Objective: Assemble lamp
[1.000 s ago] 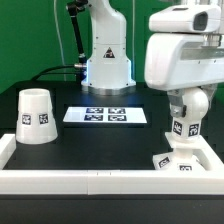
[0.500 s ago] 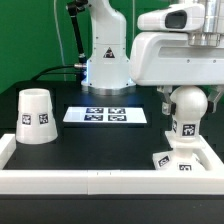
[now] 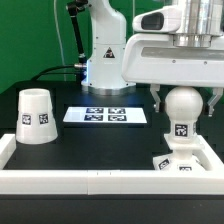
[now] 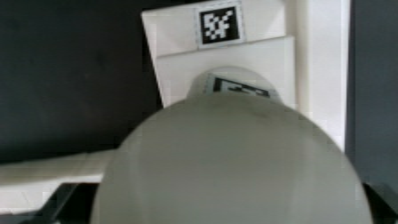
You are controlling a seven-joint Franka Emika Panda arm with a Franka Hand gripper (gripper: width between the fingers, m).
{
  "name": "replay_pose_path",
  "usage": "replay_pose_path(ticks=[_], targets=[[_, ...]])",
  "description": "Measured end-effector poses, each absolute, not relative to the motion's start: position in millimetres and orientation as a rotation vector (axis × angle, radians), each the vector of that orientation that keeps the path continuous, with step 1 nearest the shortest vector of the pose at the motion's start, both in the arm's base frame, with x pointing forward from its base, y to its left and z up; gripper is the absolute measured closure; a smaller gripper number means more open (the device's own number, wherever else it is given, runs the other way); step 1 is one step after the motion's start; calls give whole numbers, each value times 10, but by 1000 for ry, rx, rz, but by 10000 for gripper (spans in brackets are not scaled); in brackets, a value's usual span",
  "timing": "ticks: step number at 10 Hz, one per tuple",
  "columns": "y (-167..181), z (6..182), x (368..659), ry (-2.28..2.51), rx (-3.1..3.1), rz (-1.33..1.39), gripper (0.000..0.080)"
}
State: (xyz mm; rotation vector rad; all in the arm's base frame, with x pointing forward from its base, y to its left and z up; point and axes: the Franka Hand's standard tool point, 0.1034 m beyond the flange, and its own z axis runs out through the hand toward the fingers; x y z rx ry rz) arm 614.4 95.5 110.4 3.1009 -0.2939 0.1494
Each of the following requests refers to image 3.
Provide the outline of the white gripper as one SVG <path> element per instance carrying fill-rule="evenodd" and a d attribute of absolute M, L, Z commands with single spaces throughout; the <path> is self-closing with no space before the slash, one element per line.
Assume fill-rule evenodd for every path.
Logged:
<path fill-rule="evenodd" d="M 127 42 L 122 62 L 125 81 L 151 84 L 154 109 L 160 111 L 160 85 L 215 87 L 207 102 L 208 116 L 224 94 L 224 37 L 209 48 L 175 47 L 173 36 L 135 34 Z"/>

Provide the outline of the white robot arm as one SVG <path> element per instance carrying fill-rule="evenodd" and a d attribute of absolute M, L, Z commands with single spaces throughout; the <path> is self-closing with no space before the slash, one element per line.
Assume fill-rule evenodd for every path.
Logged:
<path fill-rule="evenodd" d="M 109 0 L 88 0 L 92 55 L 83 87 L 118 94 L 148 84 L 160 106 L 162 85 L 209 87 L 208 113 L 224 94 L 224 0 L 171 0 L 160 9 L 134 17 L 135 34 L 126 36 L 126 20 Z"/>

